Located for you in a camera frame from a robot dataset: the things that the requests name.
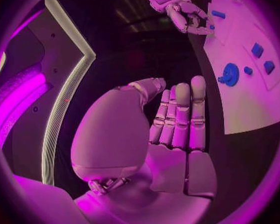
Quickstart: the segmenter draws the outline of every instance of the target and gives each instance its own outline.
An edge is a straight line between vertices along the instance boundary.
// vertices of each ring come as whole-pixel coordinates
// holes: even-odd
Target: blue component
[[[214,15],[214,16],[218,16],[218,17],[220,17],[220,18],[223,18],[223,19],[225,19],[225,13],[222,13],[222,12],[219,12],[219,11],[215,11],[215,10],[212,10],[212,14]]]
[[[264,52],[264,49],[260,44],[255,43],[251,51],[256,57],[260,58]]]
[[[240,71],[237,65],[228,63],[223,71],[223,76],[218,78],[220,83],[224,83],[227,86],[234,86],[237,84],[240,76]]]
[[[275,68],[275,65],[274,65],[273,61],[266,61],[264,64],[264,67],[266,69],[266,73],[269,75]]]
[[[244,68],[244,72],[245,72],[246,74],[248,74],[248,75],[252,75],[253,70],[252,70],[250,67],[246,66],[246,67]]]

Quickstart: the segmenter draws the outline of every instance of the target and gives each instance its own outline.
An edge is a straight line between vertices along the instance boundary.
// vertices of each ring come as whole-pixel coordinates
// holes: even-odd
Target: robotic hand
[[[165,89],[162,78],[117,87],[86,112],[73,140],[72,166],[97,194],[115,194],[144,165],[150,190],[214,197],[216,174],[205,148],[205,81],[194,77],[165,90],[149,129],[143,106]]]
[[[182,33],[193,33],[208,35],[214,32],[214,23],[208,15],[191,0],[149,0],[150,5],[158,12],[167,12],[176,28]],[[187,14],[190,19],[188,24],[186,18],[180,13]],[[199,27],[200,19],[206,20],[206,27]]]

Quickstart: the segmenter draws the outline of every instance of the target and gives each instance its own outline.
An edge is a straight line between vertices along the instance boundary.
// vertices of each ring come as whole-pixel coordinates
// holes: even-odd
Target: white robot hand
[[[190,86],[173,86],[162,94],[150,128],[146,164],[152,173],[153,191],[185,192],[213,198],[216,173],[205,149],[205,81],[196,76]]]
[[[163,78],[144,79],[110,90],[92,104],[71,148],[72,167],[78,177],[91,187],[97,184],[93,180],[106,180],[107,186],[114,186],[118,178],[141,168],[149,139],[142,108],[165,86]]]
[[[150,5],[158,12],[167,12],[176,28],[182,33],[208,35],[214,33],[214,23],[209,19],[205,11],[192,3],[191,0],[149,0]],[[190,18],[188,24],[186,18],[180,13],[187,14]],[[205,27],[199,27],[200,19],[206,20]]]

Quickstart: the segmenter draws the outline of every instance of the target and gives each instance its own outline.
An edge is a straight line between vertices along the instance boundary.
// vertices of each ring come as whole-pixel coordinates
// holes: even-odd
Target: pink light
[[[20,25],[12,34],[10,39],[13,39],[24,27],[26,27],[31,21],[33,21],[35,18],[38,17],[38,15],[40,15],[42,13],[41,11],[38,11],[37,13],[35,13],[34,15],[32,15],[31,17],[29,17],[25,22],[23,22],[22,25]]]
[[[9,114],[36,88],[45,83],[45,76],[38,74],[13,91],[0,105],[0,127]]]

